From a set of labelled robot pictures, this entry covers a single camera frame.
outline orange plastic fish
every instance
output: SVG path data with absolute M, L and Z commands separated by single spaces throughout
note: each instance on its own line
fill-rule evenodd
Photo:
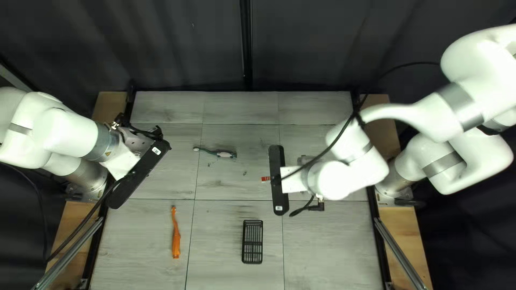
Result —
M 174 235 L 172 237 L 172 257 L 179 259 L 181 251 L 179 250 L 179 243 L 181 241 L 181 235 L 179 234 L 178 222 L 175 220 L 175 206 L 172 207 L 172 222 L 174 223 Z

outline gray tile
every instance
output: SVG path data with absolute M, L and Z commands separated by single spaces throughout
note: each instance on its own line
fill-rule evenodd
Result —
M 204 92 L 138 92 L 133 123 L 202 123 Z
M 316 156 L 326 148 L 325 136 L 333 125 L 280 125 L 280 142 L 285 150 L 285 164 L 297 165 L 297 158 L 301 155 Z M 334 160 L 331 152 L 322 157 L 322 160 Z M 290 200 L 308 200 L 307 193 L 291 193 Z M 344 200 L 367 200 L 365 189 L 357 190 Z
M 213 92 L 206 95 L 204 124 L 278 124 L 276 92 Z
M 201 146 L 236 151 L 236 159 L 199 152 L 196 199 L 271 200 L 268 148 L 279 143 L 277 125 L 203 125 Z
M 284 217 L 283 249 L 286 290 L 383 289 L 367 202 Z
M 245 219 L 264 223 L 262 264 L 241 261 Z M 187 290 L 284 289 L 281 217 L 271 201 L 196 200 L 193 220 Z
M 148 130 L 156 124 L 133 125 Z M 152 170 L 131 198 L 193 199 L 199 154 L 192 150 L 201 140 L 202 124 L 157 124 L 172 150 Z
M 349 92 L 278 92 L 280 124 L 338 124 L 353 111 Z
M 181 234 L 179 259 L 171 253 L 171 205 Z M 109 210 L 91 289 L 183 289 L 193 205 L 193 200 L 128 200 Z

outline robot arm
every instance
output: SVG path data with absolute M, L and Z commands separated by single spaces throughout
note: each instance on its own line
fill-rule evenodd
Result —
M 353 121 L 331 150 L 337 160 L 315 163 L 283 180 L 283 192 L 310 190 L 335 200 L 376 185 L 396 197 L 413 182 L 429 178 L 440 193 L 452 194 L 499 173 L 512 163 L 513 153 L 502 137 L 484 129 L 500 132 L 516 124 L 515 54 L 516 24 L 460 38 L 441 59 L 451 84 L 411 105 L 361 111 L 365 123 L 396 119 L 420 132 L 395 160 L 388 165 Z M 326 144 L 343 125 L 327 134 Z M 282 168 L 281 175 L 297 168 Z
M 119 180 L 138 168 L 133 180 L 115 189 L 123 191 L 117 208 L 170 149 L 162 138 L 97 123 L 42 92 L 0 88 L 0 101 L 6 104 L 0 114 L 0 162 L 61 176 L 74 183 L 74 193 L 91 197 L 87 201 L 103 194 L 108 173 Z

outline dark backdrop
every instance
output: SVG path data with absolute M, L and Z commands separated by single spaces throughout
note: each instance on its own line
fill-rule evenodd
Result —
M 514 0 L 259 0 L 250 4 L 243 28 L 239 3 L 6 0 L 0 4 L 0 57 L 85 116 L 98 91 L 124 90 L 131 78 L 147 89 L 361 88 L 412 103 L 447 82 L 437 67 L 414 66 L 379 84 L 372 80 L 406 62 L 439 61 L 459 37 L 516 17 Z M 436 289 L 514 285 L 506 275 L 514 270 L 508 257 L 516 248 L 508 248 L 516 225 L 512 173 L 480 183 L 472 194 L 437 195 L 418 212 Z M 471 204 L 489 210 L 465 215 Z M 507 247 L 494 249 L 493 239 L 474 232 L 472 220 Z

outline black wire rack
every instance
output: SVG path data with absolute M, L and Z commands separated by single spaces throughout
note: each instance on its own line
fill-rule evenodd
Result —
M 261 264 L 263 260 L 263 221 L 244 220 L 242 234 L 242 262 Z

